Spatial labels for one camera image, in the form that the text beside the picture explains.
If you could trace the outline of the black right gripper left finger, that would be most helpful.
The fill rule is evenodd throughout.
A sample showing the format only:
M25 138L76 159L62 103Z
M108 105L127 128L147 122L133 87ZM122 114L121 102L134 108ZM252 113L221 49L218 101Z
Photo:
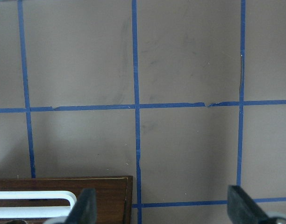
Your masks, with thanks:
M83 189L71 212L67 224L95 224L97 222L96 190Z

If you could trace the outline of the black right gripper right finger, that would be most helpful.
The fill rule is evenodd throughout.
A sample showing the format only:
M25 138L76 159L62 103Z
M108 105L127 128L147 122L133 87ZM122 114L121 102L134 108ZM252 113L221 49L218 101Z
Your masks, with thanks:
M267 214L237 185L228 186L228 217L233 224L273 224Z

